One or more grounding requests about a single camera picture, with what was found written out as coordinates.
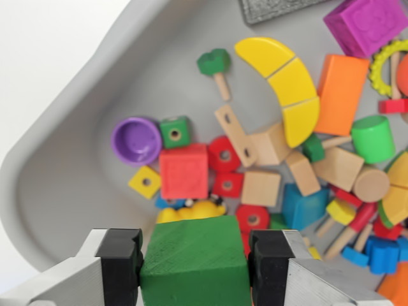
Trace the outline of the black-padded gripper right finger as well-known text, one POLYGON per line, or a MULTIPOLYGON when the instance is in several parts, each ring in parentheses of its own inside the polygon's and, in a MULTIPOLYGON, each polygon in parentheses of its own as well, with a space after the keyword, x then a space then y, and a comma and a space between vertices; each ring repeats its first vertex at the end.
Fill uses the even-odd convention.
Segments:
POLYGON ((391 305, 308 251, 292 229, 258 229, 249 235, 248 257, 255 305, 391 305))

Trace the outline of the black-padded gripper left finger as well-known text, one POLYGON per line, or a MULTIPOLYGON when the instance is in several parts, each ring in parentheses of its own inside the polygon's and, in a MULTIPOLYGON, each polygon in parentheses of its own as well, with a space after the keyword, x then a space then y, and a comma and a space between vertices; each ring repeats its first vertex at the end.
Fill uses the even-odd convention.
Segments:
POLYGON ((74 257, 1 295, 1 305, 136 305, 143 233, 92 229, 74 257))

